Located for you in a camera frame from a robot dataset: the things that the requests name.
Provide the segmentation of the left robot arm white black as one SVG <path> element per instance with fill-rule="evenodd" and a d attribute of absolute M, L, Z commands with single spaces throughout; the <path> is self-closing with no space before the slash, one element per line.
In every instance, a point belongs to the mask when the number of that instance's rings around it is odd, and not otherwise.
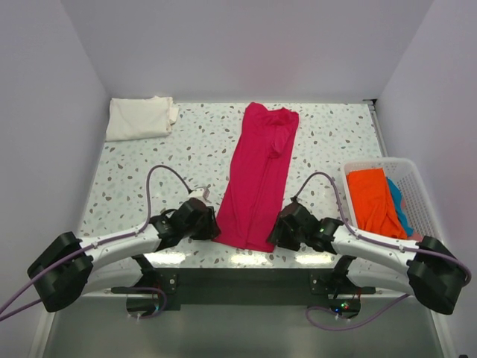
<path fill-rule="evenodd" d="M 27 273 L 45 309 L 54 313 L 97 290 L 131 286 L 147 292 L 154 285 L 154 274 L 139 263 L 143 255 L 173 248 L 186 237 L 208 241 L 219 234 L 213 207 L 190 198 L 177 209 L 150 217 L 136 231 L 97 238 L 62 233 Z"/>

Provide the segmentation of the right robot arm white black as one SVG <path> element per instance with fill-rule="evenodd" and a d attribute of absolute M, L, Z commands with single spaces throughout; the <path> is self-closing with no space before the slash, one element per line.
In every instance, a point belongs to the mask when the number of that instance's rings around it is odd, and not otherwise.
<path fill-rule="evenodd" d="M 296 201 L 278 214 L 267 241 L 292 251 L 306 245 L 349 260 L 366 260 L 366 268 L 349 264 L 335 271 L 334 288 L 342 293 L 356 286 L 402 292 L 444 315 L 453 314 L 461 290 L 471 280 L 469 269 L 434 237 L 419 242 L 392 239 L 339 219 L 317 219 Z"/>

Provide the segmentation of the magenta t shirt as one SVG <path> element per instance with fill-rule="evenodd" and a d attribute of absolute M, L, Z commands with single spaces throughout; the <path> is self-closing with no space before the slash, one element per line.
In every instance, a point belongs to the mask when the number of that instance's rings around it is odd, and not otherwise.
<path fill-rule="evenodd" d="M 230 163 L 230 180 L 217 215 L 222 245 L 271 253 L 268 242 L 282 209 L 299 115 L 250 103 Z"/>

